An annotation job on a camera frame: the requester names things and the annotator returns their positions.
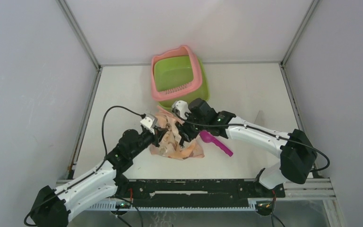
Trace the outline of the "pink green litter box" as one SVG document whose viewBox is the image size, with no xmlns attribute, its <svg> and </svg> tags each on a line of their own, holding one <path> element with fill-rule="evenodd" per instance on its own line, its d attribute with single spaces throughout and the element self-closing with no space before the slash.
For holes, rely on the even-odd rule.
<svg viewBox="0 0 363 227">
<path fill-rule="evenodd" d="M 158 105 L 171 110 L 178 100 L 192 102 L 196 98 L 208 101 L 209 86 L 200 58 L 187 45 L 181 45 L 151 60 L 151 95 Z"/>
</svg>

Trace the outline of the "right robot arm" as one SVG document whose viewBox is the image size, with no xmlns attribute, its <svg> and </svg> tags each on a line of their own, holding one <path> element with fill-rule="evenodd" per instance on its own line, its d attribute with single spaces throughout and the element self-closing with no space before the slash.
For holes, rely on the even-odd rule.
<svg viewBox="0 0 363 227">
<path fill-rule="evenodd" d="M 184 122 L 178 126 L 181 142 L 191 142 L 206 131 L 214 137 L 253 144 L 278 158 L 276 164 L 260 170 L 255 179 L 254 190 L 261 197 L 268 196 L 285 182 L 304 184 L 317 158 L 316 149 L 303 131 L 295 129 L 287 133 L 267 129 L 234 113 L 217 112 L 201 98 L 189 104 L 176 101 L 172 112 Z"/>
</svg>

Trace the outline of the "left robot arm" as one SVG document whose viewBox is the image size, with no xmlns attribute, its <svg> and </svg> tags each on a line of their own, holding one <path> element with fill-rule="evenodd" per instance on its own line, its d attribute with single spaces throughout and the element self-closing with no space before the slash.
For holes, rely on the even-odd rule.
<svg viewBox="0 0 363 227">
<path fill-rule="evenodd" d="M 150 145 L 158 146 L 166 133 L 167 129 L 157 127 L 153 131 L 126 130 L 113 150 L 91 170 L 61 186 L 43 187 L 24 224 L 29 227 L 30 218 L 34 227 L 66 227 L 78 214 L 102 199 L 125 196 L 129 185 L 123 173 L 143 150 Z"/>
</svg>

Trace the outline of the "magenta plastic scoop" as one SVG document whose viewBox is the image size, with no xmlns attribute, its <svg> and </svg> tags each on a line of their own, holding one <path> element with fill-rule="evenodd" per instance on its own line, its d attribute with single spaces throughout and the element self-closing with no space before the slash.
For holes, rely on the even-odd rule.
<svg viewBox="0 0 363 227">
<path fill-rule="evenodd" d="M 200 131 L 199 135 L 204 143 L 207 144 L 214 144 L 218 148 L 220 148 L 225 154 L 227 154 L 229 157 L 233 156 L 233 152 L 220 140 L 218 140 L 215 136 L 210 134 L 208 131 Z"/>
</svg>

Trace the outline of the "cat litter bag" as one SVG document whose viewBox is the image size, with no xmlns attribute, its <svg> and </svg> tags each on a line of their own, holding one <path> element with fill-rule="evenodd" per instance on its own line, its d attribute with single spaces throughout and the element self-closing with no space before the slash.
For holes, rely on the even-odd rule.
<svg viewBox="0 0 363 227">
<path fill-rule="evenodd" d="M 158 119 L 158 126 L 167 129 L 166 134 L 159 142 L 159 146 L 150 145 L 151 155 L 159 155 L 167 158 L 185 160 L 188 158 L 203 158 L 204 151 L 196 139 L 191 142 L 183 142 L 176 124 L 184 124 L 182 120 L 174 116 L 171 112 L 161 106 L 157 106 L 158 112 L 154 116 Z"/>
</svg>

